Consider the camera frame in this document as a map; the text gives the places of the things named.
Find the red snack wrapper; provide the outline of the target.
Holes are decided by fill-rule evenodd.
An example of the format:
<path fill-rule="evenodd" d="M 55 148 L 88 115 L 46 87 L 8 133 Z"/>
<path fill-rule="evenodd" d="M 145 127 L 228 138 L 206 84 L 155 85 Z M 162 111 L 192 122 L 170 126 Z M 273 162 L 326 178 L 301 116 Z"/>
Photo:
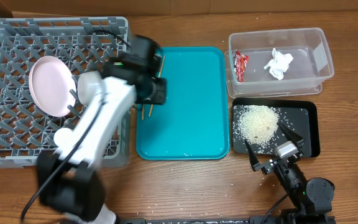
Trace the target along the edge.
<path fill-rule="evenodd" d="M 244 75 L 246 67 L 249 61 L 249 56 L 241 54 L 239 51 L 235 51 L 234 55 L 234 69 L 236 73 L 236 79 L 238 82 L 244 81 Z"/>

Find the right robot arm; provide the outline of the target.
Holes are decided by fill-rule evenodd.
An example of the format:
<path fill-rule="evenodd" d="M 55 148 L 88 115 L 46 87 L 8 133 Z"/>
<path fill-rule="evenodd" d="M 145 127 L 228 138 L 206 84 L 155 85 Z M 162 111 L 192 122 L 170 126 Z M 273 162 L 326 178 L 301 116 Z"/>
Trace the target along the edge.
<path fill-rule="evenodd" d="M 285 191 L 264 216 L 252 216 L 249 223 L 335 223 L 334 217 L 327 216 L 332 211 L 335 185 L 325 178 L 304 176 L 296 164 L 303 155 L 303 137 L 282 123 L 278 127 L 287 142 L 276 147 L 276 156 L 263 164 L 245 142 L 252 170 L 274 173 Z"/>

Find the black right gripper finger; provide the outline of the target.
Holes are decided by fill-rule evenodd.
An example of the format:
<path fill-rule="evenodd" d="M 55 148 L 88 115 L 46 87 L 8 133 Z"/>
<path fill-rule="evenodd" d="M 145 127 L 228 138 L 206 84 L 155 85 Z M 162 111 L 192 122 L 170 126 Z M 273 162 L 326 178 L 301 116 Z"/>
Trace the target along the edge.
<path fill-rule="evenodd" d="M 259 169 L 259 165 L 260 165 L 259 160 L 257 159 L 256 155 L 254 154 L 247 139 L 244 139 L 244 143 L 245 143 L 247 151 L 248 151 L 251 168 L 253 171 L 257 171 Z"/>
<path fill-rule="evenodd" d="M 304 139 L 302 136 L 291 130 L 290 128 L 286 127 L 281 122 L 278 122 L 278 127 L 281 129 L 284 136 L 291 141 L 297 148 L 302 148 L 304 145 Z"/>

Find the pink bowl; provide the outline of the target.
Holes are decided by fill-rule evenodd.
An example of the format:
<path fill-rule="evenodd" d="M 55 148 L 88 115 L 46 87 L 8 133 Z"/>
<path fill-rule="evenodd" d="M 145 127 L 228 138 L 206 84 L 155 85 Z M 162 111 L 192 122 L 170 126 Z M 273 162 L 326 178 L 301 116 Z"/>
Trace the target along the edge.
<path fill-rule="evenodd" d="M 93 99 L 101 81 L 98 71 L 82 73 L 77 82 L 77 95 L 82 105 L 87 105 Z"/>

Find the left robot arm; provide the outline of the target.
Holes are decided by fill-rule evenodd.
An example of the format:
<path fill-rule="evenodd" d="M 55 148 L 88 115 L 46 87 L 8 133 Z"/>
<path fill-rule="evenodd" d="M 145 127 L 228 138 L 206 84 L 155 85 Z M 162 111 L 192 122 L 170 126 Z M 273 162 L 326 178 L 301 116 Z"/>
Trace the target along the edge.
<path fill-rule="evenodd" d="M 134 104 L 162 105 L 167 94 L 166 79 L 157 76 L 163 66 L 159 44 L 137 35 L 128 46 L 128 52 L 111 57 L 95 72 L 96 85 L 85 91 L 87 108 L 75 128 L 59 129 L 55 152 L 39 154 L 38 190 L 24 207 L 21 220 L 39 199 L 65 214 L 65 223 L 118 222 L 105 204 L 106 191 L 98 176 L 104 150 Z"/>

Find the white cup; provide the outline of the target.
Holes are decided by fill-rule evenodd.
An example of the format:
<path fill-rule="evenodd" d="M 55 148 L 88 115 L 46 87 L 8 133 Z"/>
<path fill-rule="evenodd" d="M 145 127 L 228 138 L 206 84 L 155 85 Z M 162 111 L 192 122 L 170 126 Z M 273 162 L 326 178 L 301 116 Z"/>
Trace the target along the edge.
<path fill-rule="evenodd" d="M 60 128 L 56 131 L 53 136 L 53 141 L 57 145 L 57 147 L 62 148 L 72 148 L 72 137 L 73 130 L 70 128 Z"/>

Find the large white plate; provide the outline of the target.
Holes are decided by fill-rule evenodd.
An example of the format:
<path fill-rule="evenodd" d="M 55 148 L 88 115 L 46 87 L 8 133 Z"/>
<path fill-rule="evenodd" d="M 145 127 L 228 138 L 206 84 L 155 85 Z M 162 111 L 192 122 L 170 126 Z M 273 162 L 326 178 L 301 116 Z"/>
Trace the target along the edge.
<path fill-rule="evenodd" d="M 76 85 L 70 69 L 53 56 L 39 58 L 29 72 L 30 95 L 43 112 L 62 117 L 70 113 L 69 106 L 76 102 L 70 93 Z"/>

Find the white tissue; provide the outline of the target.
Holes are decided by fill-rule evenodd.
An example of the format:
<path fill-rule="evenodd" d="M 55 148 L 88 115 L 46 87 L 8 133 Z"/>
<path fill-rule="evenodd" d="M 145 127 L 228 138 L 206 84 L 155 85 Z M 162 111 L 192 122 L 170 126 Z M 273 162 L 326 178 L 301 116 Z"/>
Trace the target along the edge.
<path fill-rule="evenodd" d="M 290 63 L 293 61 L 293 56 L 291 54 L 283 54 L 273 48 L 272 58 L 264 66 L 264 70 L 276 78 L 277 80 L 283 80 L 284 73 L 288 70 Z"/>

